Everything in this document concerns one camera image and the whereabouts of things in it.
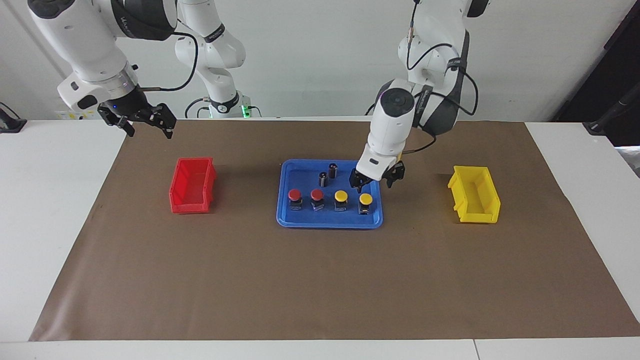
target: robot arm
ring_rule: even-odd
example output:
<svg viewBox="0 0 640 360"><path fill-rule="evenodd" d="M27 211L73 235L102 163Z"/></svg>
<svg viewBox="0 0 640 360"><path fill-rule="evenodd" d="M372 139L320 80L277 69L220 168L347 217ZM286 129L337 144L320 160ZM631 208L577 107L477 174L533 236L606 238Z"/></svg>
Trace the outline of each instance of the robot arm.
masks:
<svg viewBox="0 0 640 360"><path fill-rule="evenodd" d="M462 20L470 5L486 6L487 0L414 1L415 36L412 27L398 50L408 81L395 79L378 93L367 144L351 172L358 191L371 181L386 179L391 187L404 177L400 158L411 127L435 138L451 130L458 117L469 46Z"/></svg>
<svg viewBox="0 0 640 360"><path fill-rule="evenodd" d="M175 116L165 104L147 102L115 38L167 39L177 23L172 0L28 0L28 6L43 36L71 64L73 73L58 86L71 109L98 104L105 122L129 136L133 121L156 126L171 138Z"/></svg>
<svg viewBox="0 0 640 360"><path fill-rule="evenodd" d="M179 0L184 24L198 35L196 74L209 93L209 111L214 118L242 117L242 105L250 101L236 90L231 73L226 69L240 67L246 53L244 46L220 21L214 0ZM186 65L193 63L190 39L180 38L175 44L178 59Z"/></svg>

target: wire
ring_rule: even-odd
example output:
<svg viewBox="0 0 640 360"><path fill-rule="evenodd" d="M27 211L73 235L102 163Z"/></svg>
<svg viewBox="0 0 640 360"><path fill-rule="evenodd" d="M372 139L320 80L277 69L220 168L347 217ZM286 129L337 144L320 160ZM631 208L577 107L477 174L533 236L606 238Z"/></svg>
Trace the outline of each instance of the wire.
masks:
<svg viewBox="0 0 640 360"><path fill-rule="evenodd" d="M371 110L373 110L373 108L375 108L375 107L376 107L375 103L371 104L371 106L369 107L369 109L367 110L367 112L364 115L367 116L371 112Z"/></svg>
<svg viewBox="0 0 640 360"><path fill-rule="evenodd" d="M474 102L474 109L469 111L467 109L465 109L462 105L460 105L460 103L458 103L457 101L455 101L454 99L449 98L448 96L441 94L439 92L432 92L431 95L436 95L439 96L441 98L443 98L445 101L450 102L451 104L455 105L458 107L458 109L462 110L462 112L464 112L467 115L473 116L476 114L476 110L478 109L478 100L479 100L479 92L478 92L478 85L476 84L476 81L473 80L471 78L471 76L469 76L467 74L466 71L464 71L462 68L459 68L459 71L462 71L462 74L464 76L466 76L469 80L471 80L471 83L474 85L474 90L476 91L476 100Z"/></svg>
<svg viewBox="0 0 640 360"><path fill-rule="evenodd" d="M256 109L258 110L258 114L260 114L260 117L262 117L262 111L260 111L260 108L257 106L249 106L249 109Z"/></svg>
<svg viewBox="0 0 640 360"><path fill-rule="evenodd" d="M189 75L189 78L187 79L187 81L184 82L184 84L178 86L177 88L142 88L141 90L144 92L151 92L151 91L163 91L163 92L173 92L173 91L178 91L178 90L182 90L185 86L187 86L191 80L193 79L193 74L195 74L196 72L196 67L198 66L198 40L196 39L196 37L194 37L193 35L189 34L189 33L181 33L179 31L174 31L173 33L171 33L171 35L179 35L179 36L184 36L184 37L189 37L193 40L193 44L195 46L195 57L193 58L193 67L191 68L191 74Z"/></svg>
<svg viewBox="0 0 640 360"><path fill-rule="evenodd" d="M191 29L191 28L189 27L189 25L185 24L185 23L184 23L184 21L180 20L180 18L178 18L178 22L179 22L179 23L181 23L182 25L184 25L184 27L185 27L185 28L187 28L187 29L189 29L189 30L191 30L191 31L195 31L195 30Z"/></svg>
<svg viewBox="0 0 640 360"><path fill-rule="evenodd" d="M423 151L424 149L426 149L426 148L430 147L431 145L433 145L434 143L436 143L436 140L438 139L435 135L431 135L431 136L433 137L433 141L431 141L431 142L430 142L430 143L428 143L427 145L425 145L425 146L423 146L423 147L421 147L421 148L415 149L415 150L407 150L407 151L403 151L403 152L402 152L402 155L415 154L416 152Z"/></svg>
<svg viewBox="0 0 640 360"><path fill-rule="evenodd" d="M424 57L427 56L431 51L434 51L435 49L438 49L439 47L443 47L443 46L453 47L453 45L447 44L447 43L444 43L444 42L442 44L434 45L434 46L430 47L429 50L425 51L424 54L422 54L422 56L420 56L418 61L416 61L412 66L409 66L409 52L411 51L411 47L407 47L407 50L406 50L406 69L407 70L415 69L415 67L418 66L420 61L422 61L422 59L424 59Z"/></svg>
<svg viewBox="0 0 640 360"><path fill-rule="evenodd" d="M0 101L0 105L4 106L5 108L7 108L7 110L9 110L10 112L12 112L15 117L16 120L20 119L20 115L18 115L13 109L11 109L7 104L3 103L2 101Z"/></svg>
<svg viewBox="0 0 640 360"><path fill-rule="evenodd" d="M195 99L194 101L191 101L191 103L187 105L187 108L184 109L184 118L185 119L189 118L189 109L191 109L192 106L194 106L195 104L199 103L200 101L210 102L211 100L208 97L201 97L199 99Z"/></svg>
<svg viewBox="0 0 640 360"><path fill-rule="evenodd" d="M209 108L206 108L206 107L202 107L202 108L198 109L198 112L196 113L196 116L197 116L198 118L200 118L200 111L201 111L201 110L208 110L208 109L209 109Z"/></svg>
<svg viewBox="0 0 640 360"><path fill-rule="evenodd" d="M420 0L413 0L413 2L415 4L413 6L413 12L411 13L411 22L409 23L409 35L408 35L407 44L406 44L406 69L407 70L415 69L415 67L418 66L420 61L422 61L422 59L424 59L424 57L427 56L431 51L434 51L435 49L438 49L439 47L442 47L442 46L453 47L453 45L447 44L447 43L442 43L442 44L435 45L435 46L431 47L429 50L425 51L425 53L422 54L422 56L420 56L418 61L416 61L413 64L413 66L409 66L409 55L411 54L411 43L413 42L413 22L415 20L415 11L418 9L418 5L420 4Z"/></svg>

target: brown paper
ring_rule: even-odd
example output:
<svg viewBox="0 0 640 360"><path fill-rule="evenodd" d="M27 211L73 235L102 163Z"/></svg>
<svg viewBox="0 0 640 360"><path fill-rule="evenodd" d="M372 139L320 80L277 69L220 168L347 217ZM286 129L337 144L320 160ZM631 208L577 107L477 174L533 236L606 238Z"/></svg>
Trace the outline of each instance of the brown paper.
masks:
<svg viewBox="0 0 640 360"><path fill-rule="evenodd" d="M367 132L367 123L181 121L166 140L138 126L31 340L640 336L524 124L462 122L405 156L377 230L280 227L280 164L357 159ZM414 131L407 148L428 141ZM195 156L214 158L214 204L174 215L176 160ZM459 223L453 165L489 167L497 224Z"/></svg>

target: blue tray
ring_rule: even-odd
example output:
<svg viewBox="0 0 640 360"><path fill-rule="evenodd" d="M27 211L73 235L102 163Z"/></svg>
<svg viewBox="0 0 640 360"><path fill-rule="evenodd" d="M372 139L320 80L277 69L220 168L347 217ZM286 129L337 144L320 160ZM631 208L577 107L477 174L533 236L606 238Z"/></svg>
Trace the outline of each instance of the blue tray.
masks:
<svg viewBox="0 0 640 360"><path fill-rule="evenodd" d="M318 174L328 172L329 164L338 165L335 179L327 179L325 188L318 185ZM280 174L280 190L278 193L278 210L276 218L284 227L305 227L315 229L375 229L382 225L382 203L380 184L373 181L362 188L362 193L373 196L373 204L369 214L358 213L358 198L360 194L349 185L351 169L357 161L350 160L307 160L291 159L282 164ZM314 211L311 207L311 191L319 188L324 192L324 209ZM289 190L298 189L302 193L302 210L289 208ZM346 211L336 212L333 209L333 194L344 190L349 194Z"/></svg>

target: white table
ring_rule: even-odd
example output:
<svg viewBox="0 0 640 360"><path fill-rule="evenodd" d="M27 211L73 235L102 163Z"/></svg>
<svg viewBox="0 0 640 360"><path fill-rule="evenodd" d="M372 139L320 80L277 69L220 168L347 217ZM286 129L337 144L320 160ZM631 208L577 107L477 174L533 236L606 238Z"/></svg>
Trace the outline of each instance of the white table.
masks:
<svg viewBox="0 0 640 360"><path fill-rule="evenodd" d="M640 318L640 179L605 138L580 124L527 127ZM32 121L18 135L0 135L0 359L640 358L640 338L28 343L123 139L99 120Z"/></svg>

